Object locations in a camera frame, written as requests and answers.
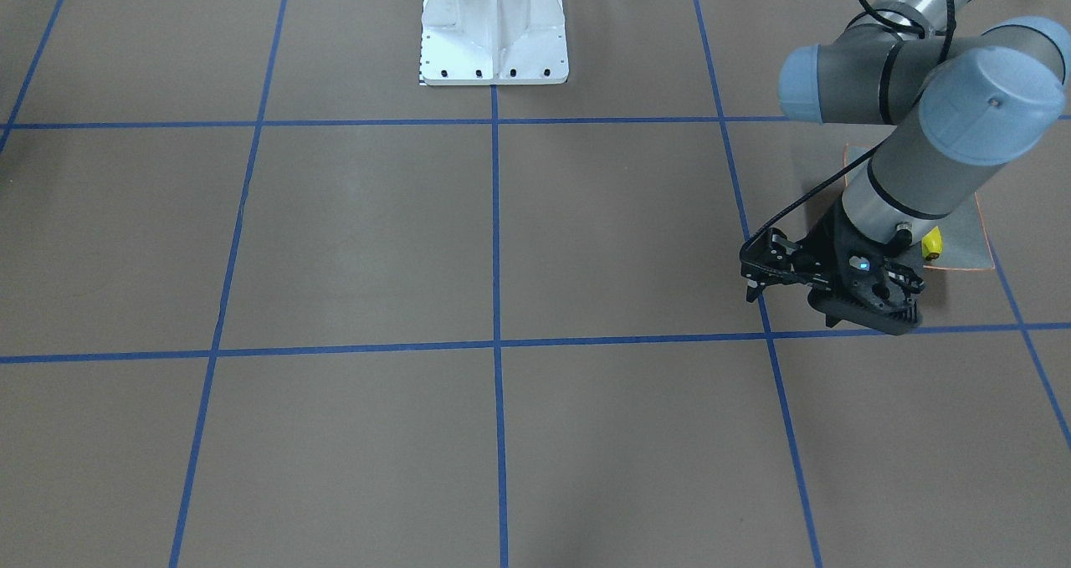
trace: white metal base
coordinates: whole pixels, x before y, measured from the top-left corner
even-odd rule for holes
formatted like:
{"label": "white metal base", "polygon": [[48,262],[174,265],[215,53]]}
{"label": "white metal base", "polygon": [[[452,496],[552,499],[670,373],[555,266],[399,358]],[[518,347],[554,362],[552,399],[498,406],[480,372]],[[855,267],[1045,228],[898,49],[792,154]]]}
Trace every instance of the white metal base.
{"label": "white metal base", "polygon": [[561,0],[435,0],[432,10],[428,2],[421,85],[555,85],[569,78]]}

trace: yellow object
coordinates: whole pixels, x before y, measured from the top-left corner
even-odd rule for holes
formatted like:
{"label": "yellow object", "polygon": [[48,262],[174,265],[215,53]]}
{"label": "yellow object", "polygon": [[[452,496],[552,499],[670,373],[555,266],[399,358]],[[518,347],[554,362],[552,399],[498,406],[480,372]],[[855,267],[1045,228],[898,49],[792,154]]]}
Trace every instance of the yellow object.
{"label": "yellow object", "polygon": [[936,260],[942,250],[945,250],[945,240],[940,237],[940,228],[934,227],[925,237],[922,237],[922,258]]}

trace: light blue joint cap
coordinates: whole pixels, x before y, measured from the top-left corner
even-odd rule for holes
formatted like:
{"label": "light blue joint cap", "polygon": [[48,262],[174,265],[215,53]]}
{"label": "light blue joint cap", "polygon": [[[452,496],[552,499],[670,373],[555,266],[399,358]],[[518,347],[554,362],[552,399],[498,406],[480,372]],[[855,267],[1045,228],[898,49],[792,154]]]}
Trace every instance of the light blue joint cap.
{"label": "light blue joint cap", "polygon": [[791,120],[821,122],[818,100],[818,46],[800,47],[788,55],[778,80],[781,111]]}
{"label": "light blue joint cap", "polygon": [[948,158],[996,166],[1025,154],[1064,111],[1064,86],[1044,64],[1008,47],[971,49],[941,65],[919,122]]}
{"label": "light blue joint cap", "polygon": [[1060,57],[1064,58],[1064,87],[1068,86],[1068,79],[1071,78],[1071,33],[1068,33],[1067,29],[1041,16],[1020,16],[1019,18],[1005,20],[990,30],[1000,27],[1025,27],[1034,29],[1049,38],[1053,42],[1053,45],[1060,50]]}

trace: black cable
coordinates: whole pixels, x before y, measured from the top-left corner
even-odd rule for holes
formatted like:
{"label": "black cable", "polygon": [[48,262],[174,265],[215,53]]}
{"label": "black cable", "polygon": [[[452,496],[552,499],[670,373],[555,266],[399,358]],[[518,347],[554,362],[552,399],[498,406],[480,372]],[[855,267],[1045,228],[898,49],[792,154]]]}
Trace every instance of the black cable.
{"label": "black cable", "polygon": [[952,35],[955,33],[955,0],[945,0],[945,14],[948,23],[945,25],[945,42],[940,46],[938,64],[948,59],[948,50],[952,47]]}
{"label": "black cable", "polygon": [[758,271],[763,271],[763,272],[765,272],[768,275],[776,275],[779,278],[787,278],[787,279],[796,280],[798,283],[805,283],[808,281],[806,279],[800,278],[799,275],[797,275],[796,273],[793,273],[791,271],[783,271],[781,269],[774,269],[772,267],[766,267],[766,265],[760,265],[758,263],[753,263],[751,260],[748,260],[748,258],[744,255],[745,255],[745,253],[748,251],[751,250],[751,246],[753,246],[755,244],[755,242],[757,242],[758,240],[760,240],[760,238],[766,235],[766,233],[770,229],[770,227],[773,226],[774,223],[776,223],[778,221],[781,221],[782,219],[785,218],[786,214],[788,214],[793,210],[796,210],[797,208],[799,208],[800,206],[802,206],[804,203],[806,203],[809,199],[814,198],[814,196],[818,195],[823,190],[825,190],[826,188],[832,185],[835,181],[840,180],[845,175],[847,175],[847,174],[851,173],[853,170],[855,170],[859,165],[861,165],[862,163],[864,163],[868,160],[870,160],[874,155],[874,152],[876,152],[877,149],[881,147],[881,144],[878,144],[877,146],[874,146],[873,148],[871,148],[871,149],[866,150],[865,152],[863,152],[863,155],[861,155],[861,156],[857,158],[856,160],[851,161],[850,164],[848,164],[847,166],[845,166],[841,170],[838,170],[836,174],[834,174],[833,176],[831,176],[829,179],[826,179],[821,183],[818,183],[817,185],[815,185],[810,192],[808,192],[806,194],[803,194],[802,196],[799,197],[799,199],[797,199],[793,204],[790,204],[787,207],[785,207],[784,210],[781,210],[780,213],[776,213],[775,215],[773,215],[773,219],[770,219],[769,221],[767,221],[760,228],[758,228],[755,231],[755,234],[752,237],[748,238],[748,241],[745,241],[745,243],[743,243],[742,246],[740,246],[740,263],[743,264],[743,265],[746,265],[748,267],[756,269]]}
{"label": "black cable", "polygon": [[870,16],[871,18],[874,18],[874,20],[876,20],[878,24],[895,32],[910,32],[917,34],[919,39],[925,39],[926,29],[922,28],[922,25],[919,25],[917,23],[911,23],[910,25],[901,25],[897,23],[893,23],[889,18],[886,18],[885,16],[878,14],[874,10],[873,5],[869,3],[868,0],[858,0],[858,1],[859,4],[862,6],[863,11],[866,12],[866,15]]}

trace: blue grid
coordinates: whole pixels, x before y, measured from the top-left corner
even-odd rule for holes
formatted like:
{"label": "blue grid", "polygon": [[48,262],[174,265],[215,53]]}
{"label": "blue grid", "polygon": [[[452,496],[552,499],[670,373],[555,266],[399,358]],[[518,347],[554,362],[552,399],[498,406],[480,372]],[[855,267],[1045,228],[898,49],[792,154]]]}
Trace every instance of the blue grid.
{"label": "blue grid", "polygon": [[[230,244],[230,253],[227,261],[227,269],[224,278],[223,293],[220,299],[220,313],[213,332],[212,345],[207,349],[181,349],[181,350],[148,350],[131,353],[91,353],[91,354],[55,354],[55,355],[18,355],[0,356],[0,364],[34,364],[34,363],[58,363],[58,362],[94,362],[94,361],[129,361],[129,360],[152,360],[152,359],[207,359],[205,382],[197,415],[197,423],[194,432],[194,439],[191,447],[190,462],[186,469],[183,484],[182,497],[176,522],[175,538],[171,547],[169,560],[170,568],[177,568],[182,548],[182,538],[185,528],[185,520],[190,507],[190,499],[193,492],[194,478],[197,468],[197,458],[200,449],[200,442],[203,436],[205,421],[209,408],[209,400],[212,389],[212,380],[215,373],[216,361],[226,357],[262,357],[262,356],[295,356],[295,355],[330,355],[330,354],[365,354],[365,353],[412,353],[431,350],[449,350],[466,348],[489,348],[494,352],[494,380],[495,380],[495,405],[496,405],[496,431],[498,449],[498,499],[499,499],[499,544],[500,564],[502,568],[509,566],[509,525],[508,525],[508,497],[507,497],[507,455],[506,455],[506,418],[504,418],[504,393],[502,382],[502,349],[517,347],[550,347],[550,346],[575,346],[575,345],[628,345],[628,344],[665,344],[665,343],[688,343],[688,342],[728,342],[728,341],[765,341],[769,353],[770,367],[773,372],[776,385],[778,399],[781,405],[782,418],[784,420],[785,436],[788,444],[789,454],[793,461],[793,468],[796,474],[797,487],[799,489],[800,504],[811,543],[813,560],[816,568],[821,568],[823,558],[820,545],[818,543],[817,530],[811,512],[806,481],[800,462],[799,448],[796,443],[795,429],[793,427],[791,413],[788,398],[782,378],[781,367],[778,359],[778,340],[791,339],[814,339],[814,338],[858,338],[883,335],[879,332],[868,329],[847,330],[801,330],[801,331],[773,331],[770,326],[769,314],[765,302],[760,299],[758,311],[760,313],[763,331],[758,332],[731,332],[731,333],[710,333],[710,334],[669,334],[669,335],[636,335],[636,337],[587,337],[587,338],[556,338],[556,339],[503,339],[501,334],[501,270],[500,270],[500,220],[499,220],[499,128],[501,125],[539,125],[539,124],[614,124],[614,123],[695,123],[709,122],[718,123],[722,141],[725,149],[725,156],[728,164],[729,178],[733,182],[734,197],[737,204],[740,227],[743,238],[750,234],[746,211],[744,209],[743,196],[739,179],[736,173],[736,163],[733,155],[733,146],[729,138],[727,123],[729,122],[785,122],[788,119],[783,116],[727,116],[724,114],[721,94],[718,87],[718,76],[714,68],[713,54],[710,49],[710,42],[706,31],[706,23],[703,16],[700,0],[693,0],[696,21],[698,24],[699,38],[703,43],[704,54],[707,61],[707,70],[710,78],[711,93],[714,100],[716,116],[681,116],[681,117],[612,117],[612,118],[499,118],[498,90],[491,88],[491,113],[489,119],[364,119],[364,120],[268,120],[265,114],[268,106],[268,98],[271,91],[272,73],[274,71],[275,57],[278,50],[280,39],[283,33],[284,19],[286,15],[287,0],[280,0],[278,12],[275,21],[275,32],[272,39],[272,46],[268,57],[268,65],[265,72],[263,87],[261,91],[260,105],[256,120],[251,121],[161,121],[161,122],[67,122],[67,123],[19,123],[17,122],[19,109],[26,99],[37,64],[45,51],[52,28],[57,23],[64,0],[56,0],[56,4],[49,16],[48,24],[42,34],[41,42],[30,62],[18,96],[12,107],[11,114],[0,132],[0,151],[3,151],[12,131],[30,130],[101,130],[101,129],[182,129],[182,128],[251,128],[253,129],[253,141],[250,148],[248,161],[245,168],[245,178],[242,184],[241,197],[238,203],[238,213],[235,220],[233,236]],[[1071,115],[1064,115],[1060,120],[1071,120]],[[248,198],[250,182],[256,165],[257,149],[259,147],[260,135],[265,126],[428,126],[428,125],[489,125],[492,143],[492,190],[493,190],[493,331],[492,340],[476,341],[447,341],[428,343],[396,343],[396,344],[356,344],[336,346],[296,346],[277,348],[221,348],[223,329],[226,320],[227,304],[230,296],[230,283],[233,278],[235,265],[238,258],[239,244],[241,241],[245,201]],[[1020,311],[1019,303],[1012,294],[1006,271],[1000,264],[999,257],[994,254],[996,272],[1000,279],[1009,305],[1015,317],[1014,324],[996,325],[964,325],[964,326],[940,326],[922,327],[917,329],[912,335],[932,334],[956,334],[956,333],[979,333],[979,332],[1021,332],[1038,377],[1052,405],[1054,416],[1064,433],[1069,448],[1071,448],[1071,430],[1069,430],[1067,419],[1060,408],[1052,384],[1042,364],[1040,357],[1034,346],[1030,332],[1071,330],[1071,322],[1057,323],[1027,323]]]}

